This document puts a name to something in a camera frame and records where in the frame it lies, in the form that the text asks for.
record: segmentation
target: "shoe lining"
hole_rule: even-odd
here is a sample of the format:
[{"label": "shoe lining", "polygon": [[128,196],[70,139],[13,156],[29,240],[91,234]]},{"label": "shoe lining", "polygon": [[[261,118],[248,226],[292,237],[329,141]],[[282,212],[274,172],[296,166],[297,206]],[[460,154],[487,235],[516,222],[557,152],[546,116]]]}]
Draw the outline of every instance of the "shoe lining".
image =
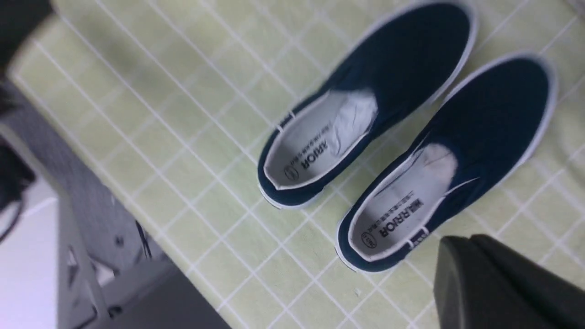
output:
[{"label": "shoe lining", "polygon": [[439,144],[426,146],[410,162],[373,191],[350,227],[350,244],[367,261],[387,257],[426,224],[457,167],[455,156]]},{"label": "shoe lining", "polygon": [[367,92],[329,92],[274,141],[264,171],[274,186],[301,187],[331,171],[369,130],[376,100]]}]

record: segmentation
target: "shoe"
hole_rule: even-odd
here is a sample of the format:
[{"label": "shoe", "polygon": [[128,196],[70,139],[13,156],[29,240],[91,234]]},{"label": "shoe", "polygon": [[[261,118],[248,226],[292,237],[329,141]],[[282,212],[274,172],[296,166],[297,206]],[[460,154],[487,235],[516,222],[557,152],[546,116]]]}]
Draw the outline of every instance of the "shoe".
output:
[{"label": "shoe", "polygon": [[472,7],[444,0],[374,28],[270,135],[258,161],[264,198],[280,209],[308,205],[371,141],[446,90],[477,27]]},{"label": "shoe", "polygon": [[463,80],[340,221],[341,260],[389,269],[507,178],[542,139],[557,90],[551,66],[533,54],[507,55]]}]

